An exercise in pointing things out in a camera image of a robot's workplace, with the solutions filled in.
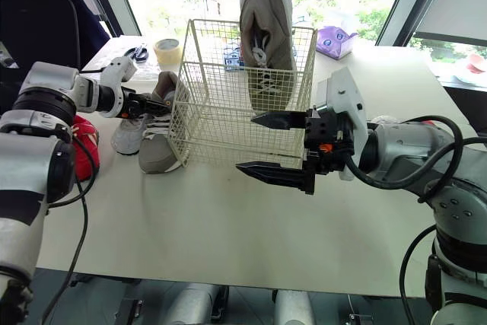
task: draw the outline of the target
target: orange part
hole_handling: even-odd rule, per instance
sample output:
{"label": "orange part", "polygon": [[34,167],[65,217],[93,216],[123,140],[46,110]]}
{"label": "orange part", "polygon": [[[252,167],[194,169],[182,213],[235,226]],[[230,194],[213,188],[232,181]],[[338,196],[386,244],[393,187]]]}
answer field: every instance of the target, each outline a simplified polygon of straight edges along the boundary
{"label": "orange part", "polygon": [[333,145],[332,144],[321,144],[320,150],[323,152],[331,152],[333,150]]}

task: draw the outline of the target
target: shoelace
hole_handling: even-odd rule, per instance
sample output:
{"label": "shoelace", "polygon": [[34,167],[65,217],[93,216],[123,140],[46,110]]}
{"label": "shoelace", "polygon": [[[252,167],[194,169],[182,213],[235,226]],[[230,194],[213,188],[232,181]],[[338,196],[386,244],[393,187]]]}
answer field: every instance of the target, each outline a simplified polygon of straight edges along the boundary
{"label": "shoelace", "polygon": [[152,140],[155,135],[168,135],[170,125],[170,114],[160,117],[153,117],[147,121],[147,127],[143,133],[144,139]]}
{"label": "shoelace", "polygon": [[[263,49],[265,48],[268,38],[269,35],[264,36],[261,49],[258,46],[257,37],[254,36],[255,46],[252,48],[253,58],[257,61],[257,65],[263,69],[267,69],[267,55]],[[262,72],[260,74],[262,75],[262,77],[260,80],[257,81],[257,94],[263,93],[264,91],[274,94],[281,93],[281,91],[275,87],[274,81],[271,79],[271,75],[269,72]]]}

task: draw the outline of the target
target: white table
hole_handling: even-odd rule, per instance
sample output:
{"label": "white table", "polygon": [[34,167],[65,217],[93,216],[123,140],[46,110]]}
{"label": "white table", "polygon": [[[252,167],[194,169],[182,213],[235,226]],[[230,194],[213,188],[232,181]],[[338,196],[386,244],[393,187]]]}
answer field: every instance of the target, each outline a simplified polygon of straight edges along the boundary
{"label": "white table", "polygon": [[[111,40],[86,69],[139,43],[134,37]],[[441,114],[459,123],[465,136],[475,135],[415,50],[357,49],[338,62],[318,54],[314,81],[344,65],[360,87],[368,117]],[[154,55],[144,68],[128,87],[154,87]],[[403,254],[433,222],[429,207],[411,193],[344,182],[338,174],[318,176],[314,196],[266,185],[232,168],[195,164],[145,175],[137,156],[118,155],[110,146],[119,121],[97,113],[89,119],[100,131],[101,169],[88,194],[90,221],[79,272],[397,296]],[[81,223],[79,204],[52,210],[39,266],[68,268]],[[412,256],[408,295],[424,296],[431,240]]]}

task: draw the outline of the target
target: masking tape roll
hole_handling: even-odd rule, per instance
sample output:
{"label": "masking tape roll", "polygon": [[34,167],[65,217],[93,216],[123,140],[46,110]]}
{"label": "masking tape roll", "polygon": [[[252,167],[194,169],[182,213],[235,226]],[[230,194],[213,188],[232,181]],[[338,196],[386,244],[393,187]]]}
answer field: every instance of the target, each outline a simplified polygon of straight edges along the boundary
{"label": "masking tape roll", "polygon": [[183,48],[180,45],[180,41],[169,38],[157,41],[154,45],[154,52],[160,64],[177,64],[181,61]]}

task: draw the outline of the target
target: scissors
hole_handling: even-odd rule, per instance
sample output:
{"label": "scissors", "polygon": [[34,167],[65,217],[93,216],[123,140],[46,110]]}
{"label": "scissors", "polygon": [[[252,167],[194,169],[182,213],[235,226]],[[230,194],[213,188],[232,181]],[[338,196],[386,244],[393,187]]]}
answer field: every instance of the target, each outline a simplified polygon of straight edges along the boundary
{"label": "scissors", "polygon": [[132,47],[123,55],[128,56],[130,59],[135,60],[136,62],[145,62],[149,57],[149,52],[145,48],[145,43],[143,43],[140,46]]}

